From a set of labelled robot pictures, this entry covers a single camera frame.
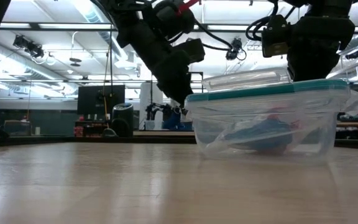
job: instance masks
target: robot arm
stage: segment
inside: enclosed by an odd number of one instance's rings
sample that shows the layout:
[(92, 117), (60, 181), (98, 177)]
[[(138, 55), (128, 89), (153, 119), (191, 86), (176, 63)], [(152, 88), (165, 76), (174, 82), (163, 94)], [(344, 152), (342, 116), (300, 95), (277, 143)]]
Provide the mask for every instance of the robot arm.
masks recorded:
[[(202, 61), (205, 52), (199, 39), (174, 47), (170, 43), (193, 30), (197, 22), (189, 7), (198, 0), (164, 0), (155, 7), (155, 0), (91, 1), (118, 30), (119, 45), (130, 44), (157, 78), (158, 87), (182, 105), (192, 94), (188, 66)], [(276, 15), (278, 0), (269, 1), (275, 5), (273, 14), (255, 23), (255, 29), (267, 25), (257, 39), (262, 41), (264, 57), (287, 54), (294, 81), (325, 78), (338, 63), (336, 52), (345, 49), (354, 34), (355, 26), (348, 16), (353, 1), (285, 0), (295, 7), (309, 5), (306, 15), (293, 25)]]

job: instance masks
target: teal container lid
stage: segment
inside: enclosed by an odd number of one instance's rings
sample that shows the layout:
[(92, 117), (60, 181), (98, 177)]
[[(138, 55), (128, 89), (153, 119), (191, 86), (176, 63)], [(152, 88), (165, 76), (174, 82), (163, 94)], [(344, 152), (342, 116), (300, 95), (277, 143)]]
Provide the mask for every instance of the teal container lid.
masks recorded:
[(195, 93), (187, 96), (186, 102), (200, 102), (212, 100), (227, 100), (235, 98), (246, 98), (253, 96), (279, 95), (286, 93), (296, 93), (300, 91), (316, 91), (316, 90), (347, 90), (348, 84), (343, 80), (310, 80), (296, 83), (289, 83), (277, 86), (268, 86), (261, 88), (243, 89), (243, 90), (227, 90), (212, 93)]

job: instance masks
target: plastic container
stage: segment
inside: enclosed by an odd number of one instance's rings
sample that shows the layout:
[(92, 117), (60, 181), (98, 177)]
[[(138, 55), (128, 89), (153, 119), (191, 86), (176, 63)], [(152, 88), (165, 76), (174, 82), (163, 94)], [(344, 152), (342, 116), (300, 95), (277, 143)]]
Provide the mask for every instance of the plastic container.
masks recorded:
[(255, 88), (291, 83), (290, 74), (284, 68), (269, 68), (205, 78), (203, 86), (209, 91)]
[(333, 148), (342, 80), (313, 80), (188, 96), (201, 151), (212, 158), (320, 161)]

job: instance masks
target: computer monitor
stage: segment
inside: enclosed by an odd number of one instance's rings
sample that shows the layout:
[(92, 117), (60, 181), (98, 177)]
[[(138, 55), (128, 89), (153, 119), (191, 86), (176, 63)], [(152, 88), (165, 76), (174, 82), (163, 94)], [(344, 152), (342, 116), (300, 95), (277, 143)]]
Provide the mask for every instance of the computer monitor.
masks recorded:
[(78, 88), (77, 114), (104, 114), (106, 96), (107, 113), (119, 103), (125, 103), (125, 85), (81, 86)]

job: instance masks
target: red cable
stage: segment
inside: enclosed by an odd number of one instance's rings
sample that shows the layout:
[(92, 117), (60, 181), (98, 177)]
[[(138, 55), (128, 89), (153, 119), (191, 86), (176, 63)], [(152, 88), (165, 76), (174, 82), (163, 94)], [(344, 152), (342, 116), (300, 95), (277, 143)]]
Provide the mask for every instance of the red cable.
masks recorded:
[(181, 6), (179, 6), (179, 14), (181, 14), (181, 12), (185, 10), (189, 10), (191, 6), (195, 5), (198, 2), (200, 2), (201, 4), (201, 0), (189, 0), (188, 2), (182, 4)]

